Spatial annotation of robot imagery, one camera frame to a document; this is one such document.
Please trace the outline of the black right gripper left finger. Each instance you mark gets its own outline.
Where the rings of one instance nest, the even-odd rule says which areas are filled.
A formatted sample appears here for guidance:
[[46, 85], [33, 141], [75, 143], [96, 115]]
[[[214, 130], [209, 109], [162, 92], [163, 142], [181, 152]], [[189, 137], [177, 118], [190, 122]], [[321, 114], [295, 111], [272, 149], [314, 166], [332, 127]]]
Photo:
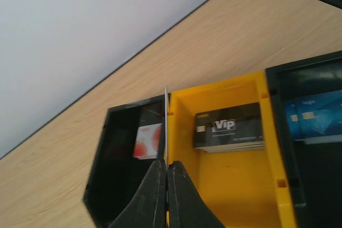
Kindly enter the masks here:
[[110, 227], [166, 227], [166, 165], [155, 160], [136, 193]]

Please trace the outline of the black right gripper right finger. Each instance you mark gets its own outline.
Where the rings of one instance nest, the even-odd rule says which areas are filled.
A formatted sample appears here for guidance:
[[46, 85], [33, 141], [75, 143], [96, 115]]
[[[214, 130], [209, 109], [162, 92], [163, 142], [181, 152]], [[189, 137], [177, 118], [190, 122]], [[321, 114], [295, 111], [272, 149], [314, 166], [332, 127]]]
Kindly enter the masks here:
[[207, 207], [181, 161], [168, 168], [170, 227], [224, 227]]

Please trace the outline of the grey black card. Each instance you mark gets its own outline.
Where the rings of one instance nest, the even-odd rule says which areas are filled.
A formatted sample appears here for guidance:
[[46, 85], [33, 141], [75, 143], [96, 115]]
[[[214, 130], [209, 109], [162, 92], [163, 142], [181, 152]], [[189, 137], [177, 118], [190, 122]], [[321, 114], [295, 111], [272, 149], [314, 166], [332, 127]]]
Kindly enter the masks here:
[[164, 91], [164, 107], [162, 116], [162, 127], [160, 132], [159, 152], [158, 157], [165, 160], [166, 167], [168, 167], [168, 111], [169, 111], [169, 98], [168, 88], [165, 86]]

